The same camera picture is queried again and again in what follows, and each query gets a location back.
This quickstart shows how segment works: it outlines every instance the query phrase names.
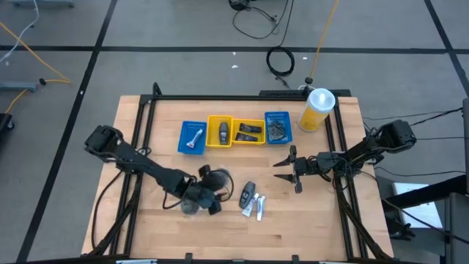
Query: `small blue container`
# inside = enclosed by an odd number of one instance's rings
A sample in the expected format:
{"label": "small blue container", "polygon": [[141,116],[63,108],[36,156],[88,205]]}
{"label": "small blue container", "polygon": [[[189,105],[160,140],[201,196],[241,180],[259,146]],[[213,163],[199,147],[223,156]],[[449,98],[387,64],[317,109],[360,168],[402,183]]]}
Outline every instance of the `small blue container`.
{"label": "small blue container", "polygon": [[[277,111],[277,112],[265,112],[265,128],[267,131],[267,142],[269,144],[286,144],[293,140],[292,136],[292,125],[290,124],[290,115],[287,111]],[[284,124],[287,136],[283,139],[270,140],[269,135],[269,124],[272,121],[279,121]]]}
{"label": "small blue container", "polygon": [[[193,148],[190,148],[187,143],[193,139],[197,131],[202,129],[202,135],[197,139]],[[184,121],[182,122],[181,136],[179,137],[179,144],[177,152],[191,155],[202,155],[205,149],[205,138],[207,137],[207,123],[197,121]]]}

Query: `white cap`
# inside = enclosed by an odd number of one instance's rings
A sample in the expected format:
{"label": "white cap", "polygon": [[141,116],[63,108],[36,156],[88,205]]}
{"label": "white cap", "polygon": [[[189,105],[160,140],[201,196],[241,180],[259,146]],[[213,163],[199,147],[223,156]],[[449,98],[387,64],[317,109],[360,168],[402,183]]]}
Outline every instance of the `white cap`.
{"label": "white cap", "polygon": [[308,96],[308,105],[318,113],[327,114],[336,105],[336,98],[328,89],[316,88]]}

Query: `black metal frame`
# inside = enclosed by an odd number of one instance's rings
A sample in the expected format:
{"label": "black metal frame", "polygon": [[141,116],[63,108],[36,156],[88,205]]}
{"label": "black metal frame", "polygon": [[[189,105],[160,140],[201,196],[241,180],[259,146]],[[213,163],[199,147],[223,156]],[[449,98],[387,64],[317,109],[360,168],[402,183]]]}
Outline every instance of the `black metal frame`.
{"label": "black metal frame", "polygon": [[[350,91],[349,90],[336,90],[332,91],[333,94],[338,97],[338,96],[350,96]],[[144,143],[142,147],[148,147],[149,143],[149,136],[151,134],[152,130],[152,125],[153,125],[153,117],[154,117],[154,112],[155,112],[155,105],[157,100],[269,100],[269,101],[306,101],[307,94],[304,91],[261,91],[259,95],[241,95],[241,96],[227,96],[227,95],[162,95],[159,90],[155,89],[155,85],[153,87],[153,94],[152,95],[141,95],[140,101],[139,101],[139,109],[137,111],[137,116],[136,116],[136,123],[135,123],[135,128],[133,132],[133,138],[132,138],[132,145],[136,147],[136,142],[138,141],[139,134],[140,134],[140,129],[141,129],[141,124],[142,124],[142,118],[143,118],[143,112],[144,112],[144,107],[146,106],[147,103],[150,104],[149,107],[149,114],[148,114],[148,119],[147,119],[147,126],[145,128],[144,132]],[[341,150],[345,151],[347,150],[347,143],[345,139],[345,132],[344,132],[344,127],[342,125],[342,120],[341,120],[341,112],[339,108],[339,101],[336,101],[337,104],[334,107],[334,114],[336,118],[336,124],[337,124],[337,129],[339,131],[339,141],[341,145]],[[330,123],[330,117],[328,117],[325,121],[325,127],[326,127],[326,132],[328,135],[328,143],[329,143],[329,149],[330,151],[335,151],[335,142],[334,142],[334,136],[333,136],[333,131],[332,131],[332,125]],[[137,180],[142,179],[143,175],[137,175]],[[130,183],[130,177],[131,175],[125,175],[124,179],[124,184],[122,186],[122,192],[121,192],[121,197],[119,201],[119,207],[117,209],[118,213],[117,216],[120,215],[122,212],[124,206],[125,206],[125,201],[127,199],[128,195],[128,189],[129,189],[129,183]],[[356,197],[356,191],[355,191],[355,185],[353,184],[353,179],[350,176],[347,178],[347,181],[349,183],[349,195],[350,195],[350,201],[351,201],[351,206],[356,214],[356,216],[360,219],[360,211],[358,208],[358,201]],[[337,185],[337,190],[341,190],[342,185],[339,181]],[[137,211],[138,211],[138,206],[133,209],[133,212],[129,216],[129,226],[128,226],[128,232],[127,236],[125,238],[125,249],[124,249],[124,255],[129,256],[130,255],[130,250],[132,246],[132,240],[133,240],[133,232],[135,229],[135,223],[136,223],[136,217],[137,217]],[[341,218],[341,226],[342,226],[342,232],[344,236],[344,247],[345,247],[345,252],[348,260],[351,260],[355,258],[353,254],[353,247],[352,247],[352,238],[350,235],[350,228],[348,225],[348,219],[346,213],[339,208],[340,212],[340,218]],[[360,248],[360,255],[361,259],[367,259],[368,258],[368,252],[366,249],[366,245],[362,239],[362,237],[357,233],[357,239],[358,239],[358,245]],[[118,240],[119,236],[115,237],[115,239],[112,242],[111,245],[111,251],[110,254],[116,254],[117,253],[117,246],[118,246]]]}

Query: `yellow bottle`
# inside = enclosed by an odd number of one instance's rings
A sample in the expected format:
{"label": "yellow bottle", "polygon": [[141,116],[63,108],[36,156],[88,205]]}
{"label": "yellow bottle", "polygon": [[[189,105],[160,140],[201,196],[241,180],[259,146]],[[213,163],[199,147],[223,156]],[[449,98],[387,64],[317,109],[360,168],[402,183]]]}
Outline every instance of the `yellow bottle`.
{"label": "yellow bottle", "polygon": [[327,89],[314,89],[308,96],[305,109],[298,118],[298,125],[305,132],[315,132],[336,105],[336,98]]}

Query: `yellow tray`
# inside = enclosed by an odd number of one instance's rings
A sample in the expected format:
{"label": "yellow tray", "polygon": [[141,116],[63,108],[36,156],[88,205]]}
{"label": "yellow tray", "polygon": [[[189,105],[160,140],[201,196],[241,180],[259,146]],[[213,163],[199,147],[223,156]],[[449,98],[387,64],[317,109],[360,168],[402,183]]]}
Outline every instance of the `yellow tray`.
{"label": "yellow tray", "polygon": [[[254,136],[258,139],[257,142],[247,142],[247,141],[237,141],[236,139],[236,134],[240,132],[240,125],[241,123],[246,124],[246,125],[254,125],[262,128],[261,133],[248,133],[248,132],[243,132],[246,135],[249,136]],[[265,143],[265,121],[264,120],[241,120],[241,119],[233,119],[232,123],[232,134],[231,138],[234,144],[254,144],[254,145],[261,145]]]}
{"label": "yellow tray", "polygon": [[[222,122],[228,123],[228,144],[220,144],[220,124]],[[207,138],[205,145],[207,147],[231,147],[232,146],[232,132],[233,117],[224,115],[209,115],[207,121]]]}

